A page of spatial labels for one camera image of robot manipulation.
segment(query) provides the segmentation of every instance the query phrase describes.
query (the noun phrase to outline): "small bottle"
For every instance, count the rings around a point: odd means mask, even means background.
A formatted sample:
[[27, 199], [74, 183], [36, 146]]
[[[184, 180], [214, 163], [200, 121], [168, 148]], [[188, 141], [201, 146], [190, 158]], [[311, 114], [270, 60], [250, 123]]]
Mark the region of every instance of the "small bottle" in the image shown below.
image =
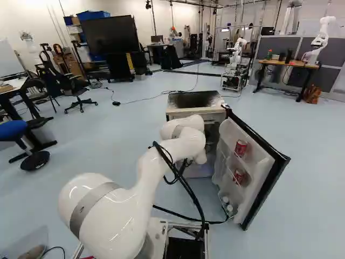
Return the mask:
[[233, 212], [233, 206], [229, 204], [228, 206], [226, 206], [226, 210], [228, 212], [232, 213]]
[[228, 204], [228, 203], [229, 203], [229, 198], [226, 197], [226, 196], [222, 197], [222, 200], [223, 200], [223, 202], [224, 202], [225, 204]]
[[267, 53], [266, 60], [271, 60], [272, 59], [272, 50], [269, 50]]

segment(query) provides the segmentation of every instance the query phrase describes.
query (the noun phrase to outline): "mini fridge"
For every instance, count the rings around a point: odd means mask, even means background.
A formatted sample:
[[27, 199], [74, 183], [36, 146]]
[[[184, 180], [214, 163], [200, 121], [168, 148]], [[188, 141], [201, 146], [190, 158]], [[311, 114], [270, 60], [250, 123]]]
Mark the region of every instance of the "mini fridge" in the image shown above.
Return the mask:
[[[193, 105], [191, 100], [195, 97], [198, 97], [200, 105]], [[180, 99], [183, 101], [182, 105], [176, 101]], [[290, 158], [277, 151], [237, 117], [232, 109], [224, 104], [217, 91], [169, 95], [167, 120], [193, 114], [201, 115], [205, 121], [206, 145], [208, 142], [214, 143], [211, 147], [205, 147], [206, 153], [208, 158], [212, 155], [215, 159], [210, 159], [203, 168], [209, 172], [204, 173], [201, 170], [203, 165], [195, 165], [195, 168], [187, 168], [184, 176], [187, 174], [188, 177], [188, 170], [193, 170], [192, 177], [211, 177], [212, 182], [219, 188], [219, 201], [224, 210], [234, 223], [247, 230]], [[212, 128], [206, 133], [206, 126], [210, 124]], [[239, 140], [247, 143], [242, 157], [235, 152]]]

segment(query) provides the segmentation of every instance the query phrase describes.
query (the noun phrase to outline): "grey partition panel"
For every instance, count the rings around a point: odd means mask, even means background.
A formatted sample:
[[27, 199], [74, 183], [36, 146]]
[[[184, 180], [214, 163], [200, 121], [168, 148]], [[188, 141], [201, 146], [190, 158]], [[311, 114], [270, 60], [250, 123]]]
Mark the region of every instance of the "grey partition panel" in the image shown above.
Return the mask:
[[[311, 43], [314, 40], [312, 37], [303, 38], [300, 50], [297, 54], [297, 59], [301, 59], [303, 54], [307, 51], [313, 50]], [[329, 38], [328, 45], [320, 52], [318, 61], [322, 65], [328, 66], [343, 66], [345, 62], [345, 39], [343, 38]]]
[[288, 49], [293, 51], [292, 57], [295, 56], [300, 37], [261, 37], [258, 48], [257, 59], [264, 59], [269, 50], [273, 54], [287, 53]]
[[[329, 93], [333, 87], [334, 82], [340, 72], [340, 69], [330, 69], [322, 67], [317, 71], [314, 71], [309, 85], [314, 84], [322, 89], [323, 92]], [[307, 77], [306, 69], [300, 67], [294, 67], [291, 71], [288, 85], [302, 87]]]

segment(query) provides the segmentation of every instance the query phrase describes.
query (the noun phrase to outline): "fridge door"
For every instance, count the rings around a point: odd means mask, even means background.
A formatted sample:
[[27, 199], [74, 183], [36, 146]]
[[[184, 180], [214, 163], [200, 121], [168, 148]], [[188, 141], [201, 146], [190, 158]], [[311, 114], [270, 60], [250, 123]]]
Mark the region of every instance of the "fridge door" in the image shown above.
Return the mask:
[[[290, 158], [278, 152], [228, 106], [225, 107], [227, 118], [219, 127], [212, 181], [219, 187], [218, 195], [225, 209], [229, 199], [229, 215], [234, 223], [246, 230]], [[234, 152], [238, 140], [248, 143], [242, 158]]]

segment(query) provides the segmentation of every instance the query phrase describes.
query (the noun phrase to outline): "fridge door shelf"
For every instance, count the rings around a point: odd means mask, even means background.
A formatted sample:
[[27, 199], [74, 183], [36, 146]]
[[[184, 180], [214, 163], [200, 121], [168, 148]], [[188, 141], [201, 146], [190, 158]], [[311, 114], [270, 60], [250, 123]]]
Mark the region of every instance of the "fridge door shelf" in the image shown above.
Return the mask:
[[221, 204], [222, 207], [223, 207], [223, 210], [226, 212], [226, 214], [228, 215], [229, 219], [232, 219], [232, 218], [236, 215], [237, 209], [233, 207], [233, 211], [232, 211], [232, 212], [229, 212], [229, 211], [227, 210], [226, 207], [227, 207], [229, 204], [232, 205], [232, 201], [230, 201], [229, 203], [225, 203], [225, 202], [223, 201], [223, 199], [222, 199], [224, 196], [226, 196], [226, 195], [223, 194], [223, 193], [220, 192], [220, 191], [218, 192], [218, 198], [219, 198], [219, 200], [220, 200], [220, 204]]
[[[234, 152], [239, 139], [248, 142], [243, 158]], [[228, 196], [233, 207], [237, 207], [234, 223], [245, 220], [273, 164], [274, 158], [233, 120], [228, 118], [222, 122], [212, 181], [219, 187], [220, 195]], [[241, 184], [234, 177], [236, 169], [245, 172]]]

